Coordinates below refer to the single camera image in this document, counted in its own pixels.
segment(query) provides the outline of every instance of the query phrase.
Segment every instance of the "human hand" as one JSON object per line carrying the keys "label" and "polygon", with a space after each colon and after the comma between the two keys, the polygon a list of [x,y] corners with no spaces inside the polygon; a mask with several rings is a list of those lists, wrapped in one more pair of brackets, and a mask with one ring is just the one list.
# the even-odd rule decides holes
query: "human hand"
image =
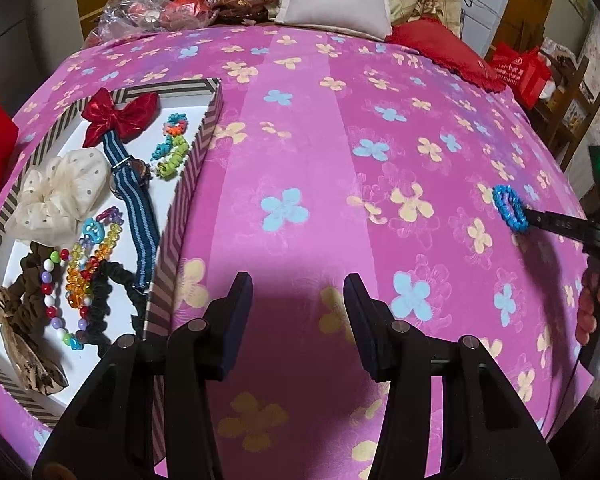
{"label": "human hand", "polygon": [[[585,270],[582,275],[582,291],[578,298],[578,325],[576,326],[576,340],[582,346],[589,342],[589,335],[596,331],[597,322],[593,316],[594,301],[592,290],[596,290],[600,275],[595,272]],[[598,301],[600,302],[600,290],[598,291]]]}

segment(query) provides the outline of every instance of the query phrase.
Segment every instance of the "white scrunchie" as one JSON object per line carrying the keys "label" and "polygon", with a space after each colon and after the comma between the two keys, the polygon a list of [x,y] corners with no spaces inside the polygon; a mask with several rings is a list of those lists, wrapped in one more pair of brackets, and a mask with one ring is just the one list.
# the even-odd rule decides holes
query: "white scrunchie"
{"label": "white scrunchie", "polygon": [[18,205],[7,220],[9,236],[55,247],[78,238],[78,226],[109,182],[110,167],[102,152],[83,148],[52,158],[46,170],[29,171]]}

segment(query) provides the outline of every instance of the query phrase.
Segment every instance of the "red bow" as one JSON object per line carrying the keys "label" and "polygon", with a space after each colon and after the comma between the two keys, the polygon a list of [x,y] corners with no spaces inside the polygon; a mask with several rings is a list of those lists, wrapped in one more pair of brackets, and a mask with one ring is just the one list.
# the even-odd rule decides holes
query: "red bow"
{"label": "red bow", "polygon": [[100,142],[100,137],[114,130],[121,140],[129,140],[143,132],[154,118],[158,107],[158,94],[150,92],[135,98],[122,110],[118,110],[106,88],[98,90],[82,116],[91,124],[84,136],[83,148],[90,148]]}

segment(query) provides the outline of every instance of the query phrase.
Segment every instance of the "floral blanket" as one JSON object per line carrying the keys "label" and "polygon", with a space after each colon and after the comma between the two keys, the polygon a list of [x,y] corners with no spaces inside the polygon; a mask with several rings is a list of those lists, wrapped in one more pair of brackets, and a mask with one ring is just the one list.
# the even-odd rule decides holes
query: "floral blanket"
{"label": "floral blanket", "polygon": [[[362,369],[342,299],[350,272],[428,335],[480,338],[546,434],[578,352],[586,260],[570,240],[512,235],[491,188],[581,212],[509,89],[486,94],[411,50],[314,30],[160,34],[71,56],[15,117],[12,179],[72,101],[203,76],[222,79],[224,108],[191,204],[173,327],[223,297],[236,272],[253,277],[237,364],[208,387],[225,478],[368,476],[388,385]],[[589,385],[576,379],[567,411]],[[430,474],[442,444],[434,386]],[[0,431],[28,463],[48,437],[1,387]]]}

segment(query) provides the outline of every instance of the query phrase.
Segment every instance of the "finger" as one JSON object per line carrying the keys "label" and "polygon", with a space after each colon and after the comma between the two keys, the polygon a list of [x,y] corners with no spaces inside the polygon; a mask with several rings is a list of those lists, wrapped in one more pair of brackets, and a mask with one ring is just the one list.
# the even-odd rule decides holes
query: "finger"
{"label": "finger", "polygon": [[589,334],[593,334],[596,331],[598,322],[593,314],[588,314],[583,310],[578,311],[578,326]]}
{"label": "finger", "polygon": [[579,326],[576,327],[576,341],[582,346],[586,345],[589,342],[589,334],[586,333]]}
{"label": "finger", "polygon": [[587,314],[593,314],[594,305],[593,305],[593,296],[591,295],[591,291],[588,288],[583,288],[580,293],[580,298],[578,298],[578,308],[586,312]]}

